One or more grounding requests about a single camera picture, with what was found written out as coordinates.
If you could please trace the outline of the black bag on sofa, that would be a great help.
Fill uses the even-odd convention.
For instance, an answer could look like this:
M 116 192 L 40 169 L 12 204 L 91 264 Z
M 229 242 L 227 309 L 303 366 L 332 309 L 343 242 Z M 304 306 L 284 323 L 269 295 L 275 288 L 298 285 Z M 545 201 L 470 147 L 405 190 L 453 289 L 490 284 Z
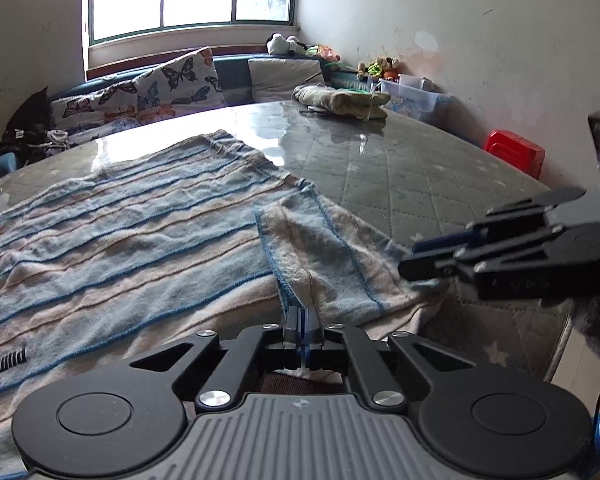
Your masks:
M 67 151 L 64 132 L 52 129 L 47 88 L 31 94 L 9 119 L 0 141 L 0 156 L 15 154 L 23 164 Z

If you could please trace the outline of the large butterfly print pillow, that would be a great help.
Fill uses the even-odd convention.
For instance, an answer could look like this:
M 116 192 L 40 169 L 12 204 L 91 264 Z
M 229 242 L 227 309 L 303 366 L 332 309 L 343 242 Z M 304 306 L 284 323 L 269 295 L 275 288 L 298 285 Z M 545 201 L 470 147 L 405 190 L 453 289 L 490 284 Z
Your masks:
M 141 125 L 226 107 L 209 47 L 159 64 L 133 81 Z

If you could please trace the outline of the white plush toy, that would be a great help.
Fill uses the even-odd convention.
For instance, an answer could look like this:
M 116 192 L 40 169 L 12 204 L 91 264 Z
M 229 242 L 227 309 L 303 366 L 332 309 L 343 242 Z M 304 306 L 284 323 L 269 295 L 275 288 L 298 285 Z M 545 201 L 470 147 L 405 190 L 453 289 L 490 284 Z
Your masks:
M 296 36 L 284 37 L 276 32 L 266 40 L 266 50 L 269 55 L 306 55 L 308 47 Z

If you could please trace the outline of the grey quilted star table cover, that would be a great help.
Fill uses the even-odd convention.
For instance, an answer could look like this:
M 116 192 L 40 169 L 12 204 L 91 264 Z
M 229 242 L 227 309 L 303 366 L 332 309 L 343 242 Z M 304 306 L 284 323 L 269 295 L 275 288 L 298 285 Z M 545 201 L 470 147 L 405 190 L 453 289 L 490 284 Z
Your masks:
M 294 102 L 212 110 L 105 136 L 0 179 L 0 212 L 51 185 L 224 130 L 408 246 L 459 231 L 544 185 L 443 130 L 390 113 L 382 122 L 321 117 Z M 483 304 L 456 286 L 429 338 L 552 379 L 570 335 L 564 307 Z

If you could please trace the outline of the folded yellow beige cloth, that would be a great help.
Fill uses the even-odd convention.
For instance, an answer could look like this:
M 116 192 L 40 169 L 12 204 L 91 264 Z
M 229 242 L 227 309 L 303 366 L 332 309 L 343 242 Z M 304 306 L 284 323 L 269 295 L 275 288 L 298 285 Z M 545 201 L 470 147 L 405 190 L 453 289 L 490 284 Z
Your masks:
M 358 92 L 319 84 L 302 84 L 291 97 L 306 107 L 319 107 L 327 113 L 361 120 L 385 119 L 384 106 L 391 100 L 386 92 Z

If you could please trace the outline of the grey plain cushion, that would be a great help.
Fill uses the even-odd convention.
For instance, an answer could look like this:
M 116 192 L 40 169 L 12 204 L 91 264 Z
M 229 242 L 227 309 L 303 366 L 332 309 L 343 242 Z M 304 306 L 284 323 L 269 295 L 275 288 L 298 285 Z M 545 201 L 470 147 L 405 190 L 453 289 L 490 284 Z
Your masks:
M 320 62 L 303 58 L 250 58 L 251 94 L 254 102 L 292 99 L 302 84 L 324 84 Z

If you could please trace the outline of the blue sofa bench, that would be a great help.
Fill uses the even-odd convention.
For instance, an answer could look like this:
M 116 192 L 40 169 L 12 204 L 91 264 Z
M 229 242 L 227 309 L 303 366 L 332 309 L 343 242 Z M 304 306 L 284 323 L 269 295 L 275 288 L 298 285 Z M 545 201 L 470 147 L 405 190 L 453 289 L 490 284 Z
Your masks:
M 214 65 L 216 72 L 219 75 L 220 87 L 224 91 L 225 99 L 229 106 L 252 103 L 251 77 L 248 67 L 250 58 L 265 58 L 267 60 L 270 56 L 264 53 L 242 53 L 215 55 L 214 57 Z M 299 60 L 320 62 L 324 81 L 332 88 L 360 91 L 368 89 L 365 81 L 358 80 L 358 76 L 356 76 L 355 73 L 340 70 L 340 67 L 335 62 L 327 62 L 324 58 L 319 58 L 318 56 L 299 56 Z M 72 88 L 57 92 L 47 99 L 49 101 L 55 101 L 99 91 L 110 86 L 110 84 L 118 84 L 119 82 L 131 80 L 156 67 L 157 64 L 152 64 L 132 68 L 132 70 L 122 70 L 122 72 L 96 77 L 83 84 L 78 84 Z

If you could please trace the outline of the clear plastic storage box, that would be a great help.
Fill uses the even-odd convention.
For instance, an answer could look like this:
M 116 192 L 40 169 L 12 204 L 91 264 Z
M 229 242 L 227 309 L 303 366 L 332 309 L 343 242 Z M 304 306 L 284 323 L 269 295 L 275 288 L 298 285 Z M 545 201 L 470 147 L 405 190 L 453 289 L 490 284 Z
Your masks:
M 446 112 L 452 102 L 449 94 L 422 90 L 385 79 L 381 79 L 379 84 L 380 91 L 390 96 L 385 104 L 387 110 L 436 127 L 444 125 Z

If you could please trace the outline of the orange green plush toy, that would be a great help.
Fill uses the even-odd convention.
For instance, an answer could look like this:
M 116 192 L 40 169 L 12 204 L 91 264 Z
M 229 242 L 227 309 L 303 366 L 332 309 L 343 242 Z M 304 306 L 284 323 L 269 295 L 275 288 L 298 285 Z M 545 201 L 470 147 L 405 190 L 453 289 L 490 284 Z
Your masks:
M 309 56 L 318 56 L 327 63 L 338 63 L 340 61 L 340 56 L 331 47 L 324 44 L 309 46 L 306 49 L 306 54 Z

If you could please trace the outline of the brown green plush toy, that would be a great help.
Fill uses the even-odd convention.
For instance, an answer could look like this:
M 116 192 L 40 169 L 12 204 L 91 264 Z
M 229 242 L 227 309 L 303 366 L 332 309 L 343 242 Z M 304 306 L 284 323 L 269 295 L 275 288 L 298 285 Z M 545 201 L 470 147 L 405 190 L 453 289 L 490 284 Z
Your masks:
M 399 79 L 401 62 L 398 58 L 390 58 L 386 56 L 376 58 L 374 62 L 366 65 L 358 64 L 356 69 L 356 78 L 359 81 L 370 79 L 373 82 L 385 79 L 388 81 L 397 81 Z

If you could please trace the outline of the striped blue beige garment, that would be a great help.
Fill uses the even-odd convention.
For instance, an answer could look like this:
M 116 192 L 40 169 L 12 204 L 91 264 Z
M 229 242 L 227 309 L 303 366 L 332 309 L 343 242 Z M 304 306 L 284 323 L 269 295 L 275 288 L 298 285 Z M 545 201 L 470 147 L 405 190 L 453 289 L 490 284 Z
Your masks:
M 193 335 L 278 322 L 419 328 L 445 284 L 402 247 L 224 131 L 58 183 L 0 214 L 0 479 L 10 423 L 56 380 Z

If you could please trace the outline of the small butterfly print pillow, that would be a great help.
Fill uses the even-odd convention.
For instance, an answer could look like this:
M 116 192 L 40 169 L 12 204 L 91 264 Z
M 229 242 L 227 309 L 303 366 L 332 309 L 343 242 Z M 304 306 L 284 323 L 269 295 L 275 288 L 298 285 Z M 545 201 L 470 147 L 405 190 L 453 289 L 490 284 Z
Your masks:
M 119 119 L 134 119 L 137 86 L 122 81 L 102 90 L 50 102 L 50 124 L 69 134 L 91 130 Z

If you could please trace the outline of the red plastic stool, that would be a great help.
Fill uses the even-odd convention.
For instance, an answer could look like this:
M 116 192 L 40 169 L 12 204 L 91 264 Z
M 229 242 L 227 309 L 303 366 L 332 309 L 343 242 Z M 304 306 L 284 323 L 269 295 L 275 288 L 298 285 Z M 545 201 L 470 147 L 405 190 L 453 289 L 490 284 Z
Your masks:
M 483 149 L 524 174 L 539 180 L 545 150 L 538 144 L 508 130 L 493 130 L 486 139 Z

